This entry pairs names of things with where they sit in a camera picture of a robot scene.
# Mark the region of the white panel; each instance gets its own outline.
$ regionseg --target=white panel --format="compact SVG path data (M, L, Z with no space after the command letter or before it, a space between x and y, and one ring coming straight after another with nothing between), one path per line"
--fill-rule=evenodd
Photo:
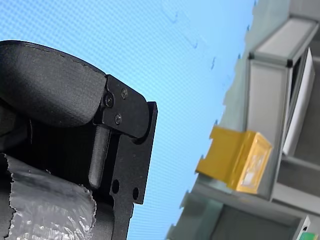
M283 146L283 153L286 155L291 152L294 152L294 149L296 148L298 138L305 119L305 115L307 112L308 104L310 101L311 91L314 85L314 79L315 70L313 67L312 54L309 48L305 61L300 90L298 93L292 119Z
M250 62L248 130L262 133L274 147L284 122L288 69Z
M258 194L268 199L280 166L291 75L292 68L250 61L247 129L263 134L273 146L258 189Z
M315 22L300 18L290 18L275 34L258 47L259 54L271 54L289 59L302 44L302 40L314 27Z

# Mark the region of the black metal bracket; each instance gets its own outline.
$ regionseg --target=black metal bracket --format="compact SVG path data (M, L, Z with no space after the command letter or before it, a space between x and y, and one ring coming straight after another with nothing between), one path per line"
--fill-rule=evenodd
M149 124L145 135L132 139L126 135L113 135L106 156L100 191L113 198L114 225L112 240L127 239L133 203L143 204L149 164L158 115L157 104L148 102Z

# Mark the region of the blue textured wall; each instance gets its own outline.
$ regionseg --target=blue textured wall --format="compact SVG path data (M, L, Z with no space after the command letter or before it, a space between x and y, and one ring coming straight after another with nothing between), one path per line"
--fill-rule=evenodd
M0 40L77 56L157 101L144 205L129 240L163 240L223 114L254 0L1 0Z

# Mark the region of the blue surface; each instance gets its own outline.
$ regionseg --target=blue surface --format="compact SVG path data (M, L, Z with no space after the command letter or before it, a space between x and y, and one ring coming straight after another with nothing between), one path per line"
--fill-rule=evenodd
M129 240L163 240L221 118L254 0L1 0L0 40L77 56L158 104L144 205Z

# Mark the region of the black fabric cover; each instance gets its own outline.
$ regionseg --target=black fabric cover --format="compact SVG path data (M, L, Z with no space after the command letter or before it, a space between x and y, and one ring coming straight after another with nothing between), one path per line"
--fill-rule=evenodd
M0 41L0 99L45 124L88 123L105 84L101 70L74 56L29 42Z

